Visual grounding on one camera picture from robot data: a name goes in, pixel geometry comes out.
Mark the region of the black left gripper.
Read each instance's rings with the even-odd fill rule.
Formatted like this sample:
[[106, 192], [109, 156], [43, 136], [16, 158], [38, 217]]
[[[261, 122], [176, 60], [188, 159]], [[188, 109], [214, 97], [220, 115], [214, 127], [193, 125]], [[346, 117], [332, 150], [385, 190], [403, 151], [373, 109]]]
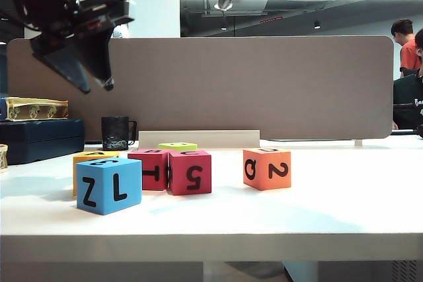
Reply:
[[[40, 14], [33, 22], [41, 31], [31, 39], [33, 56], [85, 94], [91, 86], [83, 66], [99, 86], [112, 90], [108, 44], [114, 30], [114, 0], [68, 0]], [[78, 53], [81, 62], [68, 49]]]

